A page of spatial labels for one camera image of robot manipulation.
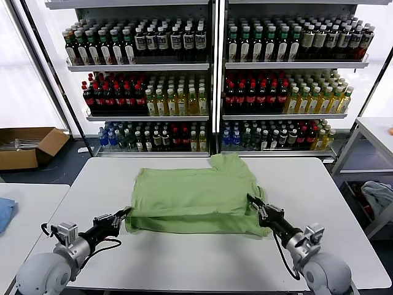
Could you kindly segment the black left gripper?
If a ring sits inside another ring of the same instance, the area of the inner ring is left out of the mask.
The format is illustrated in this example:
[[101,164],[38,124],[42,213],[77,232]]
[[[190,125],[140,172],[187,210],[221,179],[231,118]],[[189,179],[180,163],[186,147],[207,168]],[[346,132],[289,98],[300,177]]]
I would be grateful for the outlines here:
[[79,236],[86,240],[89,246],[97,246],[107,237],[117,237],[122,221],[130,213],[131,207],[125,207],[114,214],[104,214],[93,219],[93,227]]

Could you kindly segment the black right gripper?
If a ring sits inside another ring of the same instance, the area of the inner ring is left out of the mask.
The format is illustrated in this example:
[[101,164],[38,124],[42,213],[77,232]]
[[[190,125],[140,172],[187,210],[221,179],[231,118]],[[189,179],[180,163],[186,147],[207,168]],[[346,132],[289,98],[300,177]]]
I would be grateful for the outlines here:
[[257,211],[259,226],[269,227],[281,239],[282,245],[287,245],[292,237],[302,232],[300,228],[293,227],[285,220],[284,209],[266,204],[250,194],[247,194],[247,201]]

